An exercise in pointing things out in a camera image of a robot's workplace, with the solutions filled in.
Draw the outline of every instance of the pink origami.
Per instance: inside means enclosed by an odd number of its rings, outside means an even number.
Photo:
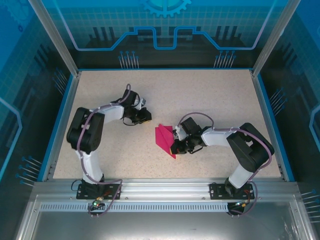
[[[167,154],[176,159],[175,154],[171,154],[170,147],[174,144],[174,134],[172,126],[163,126],[155,128],[155,143],[162,148]]]

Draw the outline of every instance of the enclosure wall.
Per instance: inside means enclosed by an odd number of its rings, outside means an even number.
[[[12,240],[70,72],[28,1],[0,1],[0,19],[0,233]]]
[[[44,0],[80,69],[251,68],[287,0]]]
[[[317,0],[300,2],[261,71],[294,178],[302,193],[312,189],[320,191],[319,9]]]

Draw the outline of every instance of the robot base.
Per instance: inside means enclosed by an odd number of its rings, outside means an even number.
[[[211,200],[247,200],[248,195],[245,193],[245,190],[250,192],[250,200],[255,199],[254,190],[251,184],[246,183],[240,188],[237,193],[234,194],[233,197],[227,193],[224,183],[212,183],[209,184],[209,192],[210,192],[210,199]]]
[[[112,200],[119,187],[119,184],[90,184],[84,180],[81,180],[79,184],[76,199],[79,200],[95,200],[99,197],[103,197],[105,200]],[[120,192],[115,197],[116,200],[120,199]]]

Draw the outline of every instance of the white robotic arm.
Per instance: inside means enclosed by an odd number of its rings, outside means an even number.
[[[99,158],[96,149],[98,148],[103,125],[114,120],[120,120],[129,118],[132,125],[141,124],[150,121],[152,116],[144,107],[146,100],[140,98],[140,96],[134,92],[128,90],[125,91],[123,96],[128,97],[125,101],[118,103],[120,99],[114,101],[110,106],[99,109],[91,118],[86,131],[81,139],[80,150],[83,156],[83,167],[86,173],[83,172],[82,180],[88,184],[95,185],[96,182],[104,180],[103,172],[99,165]],[[67,133],[67,141],[71,143],[71,147],[75,149],[79,159],[81,159],[80,153],[77,150],[77,143],[80,138],[80,132],[83,130],[84,122],[92,110],[80,107],[77,109],[70,128]],[[87,177],[87,174],[96,182],[93,182]]]
[[[272,145],[250,123],[245,123],[239,128],[215,129],[211,126],[201,128],[189,117],[175,127],[174,135],[177,139],[170,148],[172,154],[194,154],[208,146],[232,148],[239,165],[225,181],[225,189],[230,196],[241,189],[269,159],[265,147],[271,155],[274,154]]]

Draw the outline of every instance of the metal base plate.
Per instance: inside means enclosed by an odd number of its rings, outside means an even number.
[[[247,183],[243,185],[240,192],[235,194],[233,197],[230,197],[225,189],[224,183],[212,183],[209,184],[209,192],[211,200],[246,200],[248,195],[245,193],[245,190],[250,192],[250,199],[255,199],[255,193],[251,184]]]
[[[103,197],[105,200],[112,200],[112,198],[114,197],[119,184],[108,184],[108,185],[101,185],[104,187],[103,189],[103,193],[105,194]],[[120,199],[120,192],[117,194],[117,196],[115,197],[116,200]],[[86,191],[86,188],[83,186],[83,184],[79,184],[78,186],[78,190],[76,193],[76,199],[79,200],[94,200],[99,196],[99,194],[97,195],[92,195],[92,194],[88,194],[88,192]]]

